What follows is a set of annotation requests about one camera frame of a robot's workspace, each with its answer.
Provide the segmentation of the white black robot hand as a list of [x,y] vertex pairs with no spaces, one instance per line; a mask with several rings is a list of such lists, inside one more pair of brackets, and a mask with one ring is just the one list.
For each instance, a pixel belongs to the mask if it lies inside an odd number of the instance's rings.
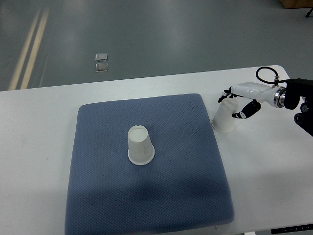
[[263,102],[267,102],[275,108],[283,108],[285,94],[285,87],[270,87],[259,83],[245,82],[224,90],[224,94],[219,98],[218,103],[221,103],[226,98],[244,97],[251,99],[251,102],[240,112],[232,114],[233,118],[247,119],[261,109],[261,103]]

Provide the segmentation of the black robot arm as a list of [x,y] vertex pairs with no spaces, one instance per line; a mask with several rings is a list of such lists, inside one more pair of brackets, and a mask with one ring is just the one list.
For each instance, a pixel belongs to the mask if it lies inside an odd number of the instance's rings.
[[289,79],[286,81],[284,106],[299,112],[294,122],[311,136],[313,135],[313,81],[307,79]]

